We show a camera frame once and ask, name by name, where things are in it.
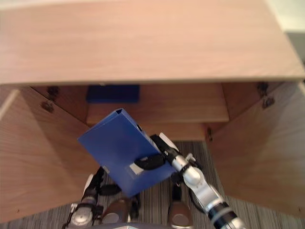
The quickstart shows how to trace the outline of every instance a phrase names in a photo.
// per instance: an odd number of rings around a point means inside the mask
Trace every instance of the blue folder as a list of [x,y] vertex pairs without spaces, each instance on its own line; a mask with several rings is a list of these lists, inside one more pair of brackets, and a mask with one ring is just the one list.
[[137,103],[139,98],[139,85],[90,85],[86,100],[91,104]]
[[141,169],[133,162],[160,152],[124,109],[112,112],[78,140],[127,197],[175,172],[168,162],[157,169],[140,172]]

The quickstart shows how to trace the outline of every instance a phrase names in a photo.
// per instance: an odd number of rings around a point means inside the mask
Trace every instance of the gray carpet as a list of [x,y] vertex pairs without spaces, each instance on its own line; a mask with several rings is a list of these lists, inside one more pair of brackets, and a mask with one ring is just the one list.
[[[213,166],[206,144],[202,142],[178,142],[181,152],[193,153],[197,160],[204,165],[203,173],[207,181],[216,187],[224,195],[224,191],[217,172]],[[166,180],[141,193],[142,208],[140,209],[139,222],[156,223],[166,225],[167,210],[170,204],[171,182]],[[107,207],[114,199],[121,196],[102,197],[100,202]],[[257,205],[225,196],[228,204],[237,215],[244,220],[251,229],[305,229],[305,219],[294,218],[276,211],[259,207]],[[186,188],[183,188],[183,201],[190,206],[195,228],[214,228],[208,217],[197,211],[192,206]],[[59,229],[66,220],[70,205],[51,209],[22,219],[14,220],[0,225],[0,229]]]

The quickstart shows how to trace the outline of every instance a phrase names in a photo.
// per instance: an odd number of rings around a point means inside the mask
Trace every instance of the metal robot arm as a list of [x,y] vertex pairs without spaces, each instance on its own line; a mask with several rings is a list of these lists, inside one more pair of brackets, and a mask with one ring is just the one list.
[[202,171],[189,163],[189,156],[184,158],[163,133],[159,136],[153,135],[151,139],[165,159],[183,176],[185,184],[193,191],[203,212],[208,215],[216,229],[246,229],[243,221],[216,189],[206,182]]

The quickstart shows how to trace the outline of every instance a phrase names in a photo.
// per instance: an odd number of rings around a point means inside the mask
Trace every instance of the cabinet door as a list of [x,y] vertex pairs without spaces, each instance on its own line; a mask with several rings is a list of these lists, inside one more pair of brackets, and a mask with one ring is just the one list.
[[13,90],[0,115],[0,222],[78,201],[98,168],[77,142],[88,127],[31,88]]
[[284,83],[216,132],[210,145],[227,195],[305,216],[305,87]]

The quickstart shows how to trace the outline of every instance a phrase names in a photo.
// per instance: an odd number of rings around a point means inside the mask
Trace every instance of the wooden cabinet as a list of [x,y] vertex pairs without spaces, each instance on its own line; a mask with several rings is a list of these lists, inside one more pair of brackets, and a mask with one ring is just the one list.
[[226,194],[305,216],[305,86],[284,83],[230,121],[210,143]]
[[[0,3],[1,222],[78,200],[98,165],[77,137],[119,107],[173,140],[211,127],[228,195],[305,216],[304,84],[292,82],[305,72],[262,0],[13,2]],[[140,102],[87,104],[99,83],[139,83]]]
[[80,198],[98,165],[77,142],[87,129],[46,98],[13,89],[0,110],[0,221],[21,218]]

